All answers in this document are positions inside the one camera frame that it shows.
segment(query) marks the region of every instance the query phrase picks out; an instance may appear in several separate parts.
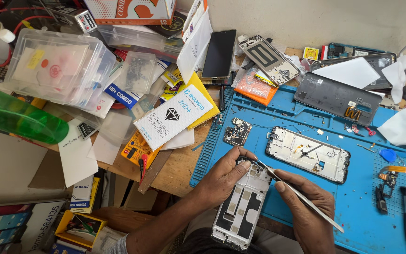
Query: diamond logo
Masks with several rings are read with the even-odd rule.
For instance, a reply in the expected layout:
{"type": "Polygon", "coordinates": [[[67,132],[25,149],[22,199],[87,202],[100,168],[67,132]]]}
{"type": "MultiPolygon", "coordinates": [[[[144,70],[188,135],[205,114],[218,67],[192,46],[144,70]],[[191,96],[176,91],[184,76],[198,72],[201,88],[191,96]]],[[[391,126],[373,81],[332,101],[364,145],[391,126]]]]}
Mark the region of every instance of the diamond logo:
{"type": "Polygon", "coordinates": [[[166,120],[177,121],[180,115],[174,108],[168,108],[166,113],[166,120]]]}

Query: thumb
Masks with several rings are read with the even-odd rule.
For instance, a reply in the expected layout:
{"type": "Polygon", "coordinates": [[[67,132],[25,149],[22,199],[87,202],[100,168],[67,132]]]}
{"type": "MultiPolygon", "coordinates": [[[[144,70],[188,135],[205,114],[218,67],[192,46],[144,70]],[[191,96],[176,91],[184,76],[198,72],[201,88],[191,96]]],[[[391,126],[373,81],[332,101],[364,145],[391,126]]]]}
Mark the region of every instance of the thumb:
{"type": "Polygon", "coordinates": [[[280,194],[281,198],[286,203],[286,205],[289,206],[292,214],[301,211],[301,209],[305,206],[297,197],[297,195],[294,193],[294,191],[292,191],[291,188],[289,188],[289,186],[287,186],[284,182],[282,181],[276,182],[275,188],[277,189],[278,193],[280,194]]]}
{"type": "Polygon", "coordinates": [[[227,175],[228,182],[230,184],[236,184],[239,179],[241,179],[251,166],[251,162],[249,160],[243,161],[240,164],[236,165],[227,175]]]}

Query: white wall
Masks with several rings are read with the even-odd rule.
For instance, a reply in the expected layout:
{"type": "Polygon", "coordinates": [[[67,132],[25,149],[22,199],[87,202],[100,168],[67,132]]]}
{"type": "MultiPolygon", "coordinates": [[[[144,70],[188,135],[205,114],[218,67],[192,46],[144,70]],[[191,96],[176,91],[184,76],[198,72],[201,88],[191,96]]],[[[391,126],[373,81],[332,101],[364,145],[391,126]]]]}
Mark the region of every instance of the white wall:
{"type": "MultiPolygon", "coordinates": [[[[193,0],[177,0],[189,9],[193,0]]],[[[406,44],[406,0],[208,0],[214,31],[270,37],[291,48],[331,42],[399,53],[406,44]]]]}
{"type": "Polygon", "coordinates": [[[0,204],[62,198],[63,190],[28,188],[46,148],[0,133],[0,204]]]}

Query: green plastic bottle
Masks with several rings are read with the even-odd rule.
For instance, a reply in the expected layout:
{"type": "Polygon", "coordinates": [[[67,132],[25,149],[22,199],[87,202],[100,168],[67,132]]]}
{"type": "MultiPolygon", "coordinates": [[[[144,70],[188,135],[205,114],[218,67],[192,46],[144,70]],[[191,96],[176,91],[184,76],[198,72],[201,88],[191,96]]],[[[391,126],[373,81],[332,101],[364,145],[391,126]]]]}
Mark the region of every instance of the green plastic bottle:
{"type": "Polygon", "coordinates": [[[67,136],[68,124],[0,91],[0,130],[53,145],[67,136]]]}

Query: blue silicone repair mat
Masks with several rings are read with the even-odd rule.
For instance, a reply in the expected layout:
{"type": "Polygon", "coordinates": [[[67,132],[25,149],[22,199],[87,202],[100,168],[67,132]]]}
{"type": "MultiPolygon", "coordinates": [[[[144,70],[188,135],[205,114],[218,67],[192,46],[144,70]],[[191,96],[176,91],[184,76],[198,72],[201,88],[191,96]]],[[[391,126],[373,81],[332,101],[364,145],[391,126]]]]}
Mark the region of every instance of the blue silicone repair mat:
{"type": "MultiPolygon", "coordinates": [[[[352,122],[294,101],[295,91],[295,87],[281,86],[268,107],[265,107],[234,92],[232,88],[226,89],[226,110],[222,112],[223,126],[219,130],[209,132],[189,184],[195,187],[216,161],[233,147],[223,142],[223,132],[228,126],[233,127],[231,120],[234,117],[240,118],[253,124],[244,145],[246,149],[254,152],[267,165],[305,176],[334,195],[335,221],[345,230],[342,234],[334,229],[337,245],[358,253],[406,253],[404,208],[399,190],[400,186],[406,186],[406,174],[399,174],[392,197],[386,198],[387,215],[379,213],[375,201],[375,187],[383,182],[378,178],[378,171],[386,165],[398,165],[399,161],[400,165],[406,165],[406,146],[393,146],[377,131],[377,127],[392,117],[396,111],[379,108],[370,126],[377,133],[369,136],[368,131],[359,126],[359,133],[365,136],[360,137],[344,130],[344,124],[352,126],[352,122]],[[265,154],[267,134],[274,126],[301,131],[305,136],[331,145],[339,145],[350,152],[346,182],[336,184],[267,156],[265,154]],[[323,135],[317,133],[318,129],[324,131],[323,135]],[[370,147],[372,143],[376,143],[372,148],[375,153],[357,146],[359,144],[370,147]],[[386,148],[397,152],[399,157],[395,163],[388,163],[378,154],[379,150],[386,148]]],[[[273,184],[274,182],[270,186],[261,214],[292,226],[292,214],[273,184]]]]}

